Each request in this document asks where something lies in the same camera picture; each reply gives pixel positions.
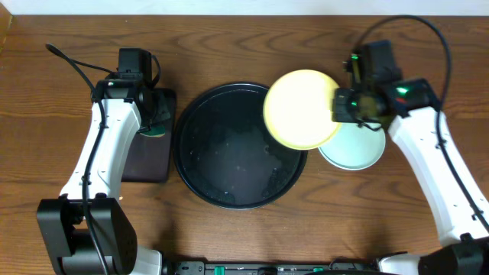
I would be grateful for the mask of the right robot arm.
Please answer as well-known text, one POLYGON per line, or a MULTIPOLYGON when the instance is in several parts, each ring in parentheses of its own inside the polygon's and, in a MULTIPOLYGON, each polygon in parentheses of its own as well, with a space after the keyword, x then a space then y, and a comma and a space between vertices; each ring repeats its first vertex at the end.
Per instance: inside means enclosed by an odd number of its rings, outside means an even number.
POLYGON ((440 101, 424 79, 338 88, 332 100, 338 122, 381 124, 400 148, 426 197, 441 248, 426 255, 378 259, 388 274, 486 274, 488 200, 450 134, 440 101))

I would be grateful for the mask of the light blue plate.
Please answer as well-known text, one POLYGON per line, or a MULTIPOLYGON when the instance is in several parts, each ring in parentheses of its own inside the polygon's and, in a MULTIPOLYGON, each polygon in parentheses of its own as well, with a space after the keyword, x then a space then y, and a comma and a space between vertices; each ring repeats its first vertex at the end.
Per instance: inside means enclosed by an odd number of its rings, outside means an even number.
POLYGON ((344 170, 364 170, 379 161, 386 146, 382 128, 378 131, 344 123, 330 141, 319 147, 320 154, 333 166, 344 170))

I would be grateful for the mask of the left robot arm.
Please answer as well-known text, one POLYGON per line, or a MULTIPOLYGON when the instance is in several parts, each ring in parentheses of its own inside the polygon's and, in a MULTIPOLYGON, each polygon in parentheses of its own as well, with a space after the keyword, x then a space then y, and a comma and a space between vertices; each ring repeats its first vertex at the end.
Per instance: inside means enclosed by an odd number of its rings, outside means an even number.
POLYGON ((42 199, 37 223, 57 274, 168 274, 161 252, 139 245, 120 205, 123 180, 167 178, 176 107, 171 89, 106 79, 92 94, 92 122, 72 176, 42 199))

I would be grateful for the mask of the green scouring sponge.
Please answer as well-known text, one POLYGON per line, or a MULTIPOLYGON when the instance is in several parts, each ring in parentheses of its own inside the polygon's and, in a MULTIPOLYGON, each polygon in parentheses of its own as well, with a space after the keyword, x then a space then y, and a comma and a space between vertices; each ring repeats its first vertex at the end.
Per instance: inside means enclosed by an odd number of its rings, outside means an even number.
POLYGON ((150 138, 160 138, 166 134, 166 127, 164 125, 155 125, 151 129, 144 133, 145 136, 150 138))

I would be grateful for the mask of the yellow plate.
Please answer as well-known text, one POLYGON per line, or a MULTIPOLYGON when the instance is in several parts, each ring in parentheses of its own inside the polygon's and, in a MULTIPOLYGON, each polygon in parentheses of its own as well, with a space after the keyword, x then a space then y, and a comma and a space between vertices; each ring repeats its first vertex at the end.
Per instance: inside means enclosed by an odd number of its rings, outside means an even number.
POLYGON ((332 119, 338 83, 316 70, 295 70, 269 88, 263 107, 264 123, 285 147, 310 150, 330 141, 341 128, 332 119))

